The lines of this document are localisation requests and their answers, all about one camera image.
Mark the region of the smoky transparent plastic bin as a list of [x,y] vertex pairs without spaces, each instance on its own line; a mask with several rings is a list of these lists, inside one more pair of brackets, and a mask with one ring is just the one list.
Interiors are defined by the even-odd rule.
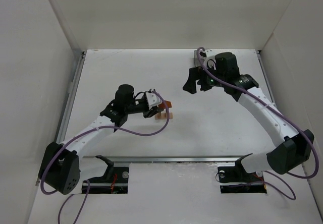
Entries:
[[197,56],[197,50],[194,51],[194,67],[199,67],[200,66],[200,62]]

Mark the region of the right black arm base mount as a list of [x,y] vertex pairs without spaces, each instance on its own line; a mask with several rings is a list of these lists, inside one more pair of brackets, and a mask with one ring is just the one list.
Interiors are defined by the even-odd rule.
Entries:
[[222,194],[266,194],[267,189],[263,181],[263,176],[259,177],[256,172],[247,173],[241,164],[245,155],[234,162],[234,165],[218,165],[218,182]]

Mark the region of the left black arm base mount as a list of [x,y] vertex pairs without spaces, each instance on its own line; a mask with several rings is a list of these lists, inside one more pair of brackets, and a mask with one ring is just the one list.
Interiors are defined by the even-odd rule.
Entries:
[[81,164],[81,193],[127,194],[130,168],[128,164],[115,163],[97,155],[90,163]]

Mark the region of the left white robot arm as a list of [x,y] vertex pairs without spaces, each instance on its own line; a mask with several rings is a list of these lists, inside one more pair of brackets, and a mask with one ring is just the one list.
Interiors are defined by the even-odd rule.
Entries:
[[167,116],[170,115],[168,102],[155,89],[142,94],[138,99],[133,86],[120,85],[115,98],[89,126],[69,140],[50,143],[45,149],[38,173],[42,193],[71,193],[86,172],[80,169],[81,159],[107,136],[117,130],[138,135],[122,127],[128,115],[142,114],[144,118],[151,118],[163,110]]

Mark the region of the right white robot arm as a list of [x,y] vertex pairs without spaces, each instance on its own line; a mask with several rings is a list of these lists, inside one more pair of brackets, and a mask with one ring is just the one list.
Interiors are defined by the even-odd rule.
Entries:
[[310,130],[302,131],[284,117],[265,96],[257,81],[248,74],[241,74],[237,58],[232,52],[214,53],[200,47],[196,51],[198,66],[189,69],[183,90],[191,94],[221,87],[236,102],[247,109],[264,128],[274,145],[273,150],[258,154],[248,154],[235,161],[237,174],[251,174],[258,171],[274,171],[289,174],[306,162],[313,154],[314,177],[319,168],[318,155],[313,147],[314,135]]

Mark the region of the orange triangular wood block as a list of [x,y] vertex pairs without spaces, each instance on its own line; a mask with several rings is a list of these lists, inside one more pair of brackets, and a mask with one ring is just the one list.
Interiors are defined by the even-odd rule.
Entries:
[[172,108],[172,103],[170,101],[165,101],[165,103],[161,104],[161,107],[164,109],[166,109],[166,107]]

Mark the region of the long light wood block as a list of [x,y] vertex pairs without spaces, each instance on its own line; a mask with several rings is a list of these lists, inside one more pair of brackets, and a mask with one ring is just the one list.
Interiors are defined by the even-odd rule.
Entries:
[[167,119],[170,119],[170,118],[169,118],[169,114],[167,114],[167,113],[157,113],[157,114],[154,116],[154,118],[155,118],[156,120],[167,120]]

